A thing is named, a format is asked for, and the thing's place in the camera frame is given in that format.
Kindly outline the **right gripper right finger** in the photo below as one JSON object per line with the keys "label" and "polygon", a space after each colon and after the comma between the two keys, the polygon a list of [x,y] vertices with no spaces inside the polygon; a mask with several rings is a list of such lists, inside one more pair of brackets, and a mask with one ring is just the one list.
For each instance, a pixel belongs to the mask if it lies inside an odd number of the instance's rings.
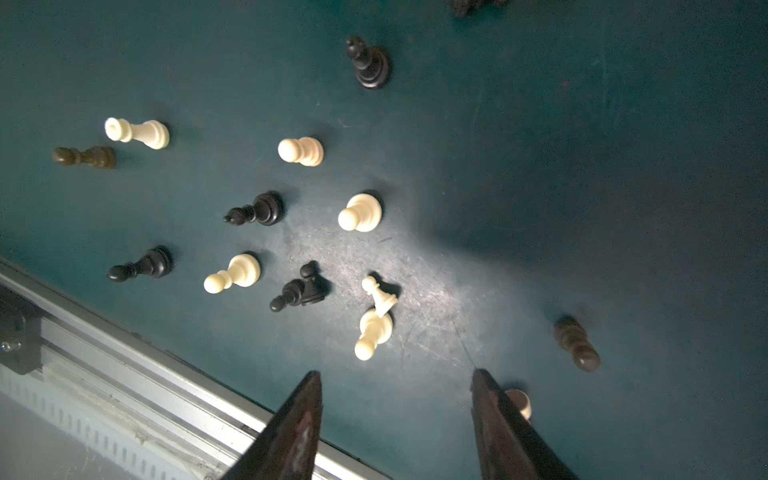
{"label": "right gripper right finger", "polygon": [[576,475],[485,369],[473,372],[472,418],[484,479],[574,479]]}

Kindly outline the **black pawn chess piece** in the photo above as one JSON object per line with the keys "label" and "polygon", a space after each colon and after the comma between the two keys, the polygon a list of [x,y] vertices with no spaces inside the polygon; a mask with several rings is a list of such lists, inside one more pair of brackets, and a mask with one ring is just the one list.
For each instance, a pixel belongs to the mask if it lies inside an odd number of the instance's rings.
{"label": "black pawn chess piece", "polygon": [[283,218],[283,213],[283,202],[279,193],[268,191],[258,195],[250,204],[230,209],[223,219],[227,224],[234,226],[254,222],[271,226]]}

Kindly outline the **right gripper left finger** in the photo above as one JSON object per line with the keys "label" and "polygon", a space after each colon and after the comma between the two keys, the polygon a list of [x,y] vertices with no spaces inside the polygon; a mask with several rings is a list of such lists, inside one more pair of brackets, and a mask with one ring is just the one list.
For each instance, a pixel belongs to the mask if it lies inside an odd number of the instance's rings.
{"label": "right gripper left finger", "polygon": [[310,371],[222,479],[310,479],[322,412],[321,375]]}

